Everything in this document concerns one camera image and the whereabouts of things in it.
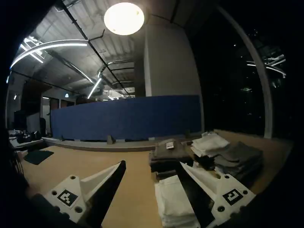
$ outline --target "dark mat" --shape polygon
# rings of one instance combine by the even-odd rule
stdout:
[[[54,152],[48,150],[34,150],[28,152],[28,154],[24,156],[24,160],[34,165],[39,165],[53,153]]]

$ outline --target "dark window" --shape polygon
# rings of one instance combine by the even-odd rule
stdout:
[[[190,39],[203,94],[205,128],[264,135],[261,82],[245,44],[215,11]]]

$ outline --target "stack of folded clothes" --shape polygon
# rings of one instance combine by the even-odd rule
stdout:
[[[240,181],[261,169],[263,166],[263,152],[238,142],[226,153],[216,156],[214,162],[223,173],[228,173]]]
[[[200,226],[177,175],[156,183],[155,195],[158,213],[164,227]]]
[[[198,156],[214,157],[225,151],[230,144],[227,140],[214,132],[205,132],[202,137],[192,141],[191,150]]]
[[[214,170],[214,157],[229,148],[229,142],[214,132],[205,132],[193,140],[191,150],[195,160],[206,170]]]
[[[173,142],[173,148],[167,149],[166,144]],[[176,161],[193,165],[193,159],[186,152],[184,145],[176,139],[168,139],[158,143],[149,154],[151,172],[175,170]]]

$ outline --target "curved ceiling light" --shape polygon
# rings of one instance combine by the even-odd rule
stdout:
[[[106,27],[118,35],[130,35],[144,24],[144,13],[137,5],[122,2],[111,6],[104,15]]]
[[[52,42],[47,42],[41,45],[38,45],[36,47],[33,47],[23,53],[21,53],[15,60],[13,61],[11,68],[21,59],[24,57],[40,50],[45,50],[49,48],[57,48],[57,47],[68,47],[68,46],[87,46],[88,41],[87,40],[57,40],[57,41],[52,41]]]

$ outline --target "wooden table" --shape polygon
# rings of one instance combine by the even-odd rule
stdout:
[[[241,141],[263,150],[264,168],[250,188],[255,194],[261,193],[271,183],[293,146],[291,142],[281,140],[221,130],[216,132],[231,144]],[[103,228],[162,227],[155,198],[154,174],[151,174],[148,164],[149,151],[94,152],[57,146],[44,150],[53,151],[54,154],[41,164],[22,161],[25,177],[31,186],[30,195],[45,194],[71,174],[82,179],[125,160],[127,169],[102,223]]]
[[[29,195],[45,194],[67,176],[81,179],[126,161],[125,175],[102,222],[103,228],[161,228],[155,198],[154,180],[146,152],[94,152],[51,146],[54,152],[39,165],[22,161],[31,188]]]

